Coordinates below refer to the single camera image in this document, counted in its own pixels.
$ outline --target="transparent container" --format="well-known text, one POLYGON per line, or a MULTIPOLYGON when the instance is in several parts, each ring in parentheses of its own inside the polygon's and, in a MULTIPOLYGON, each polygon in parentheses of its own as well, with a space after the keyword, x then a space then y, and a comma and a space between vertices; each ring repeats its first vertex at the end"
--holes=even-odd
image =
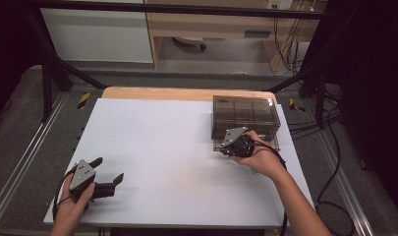
POLYGON ((276 133, 281 126, 274 100, 261 97, 214 96, 212 132, 213 150, 221 150, 226 130, 247 127, 279 149, 276 133))

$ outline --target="forearm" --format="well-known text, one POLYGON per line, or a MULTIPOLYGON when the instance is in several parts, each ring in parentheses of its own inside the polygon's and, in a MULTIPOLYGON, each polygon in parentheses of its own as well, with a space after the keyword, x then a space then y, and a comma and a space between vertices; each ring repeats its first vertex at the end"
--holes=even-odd
POLYGON ((279 171, 272 181, 287 212, 294 235, 331 235, 285 169, 279 171))

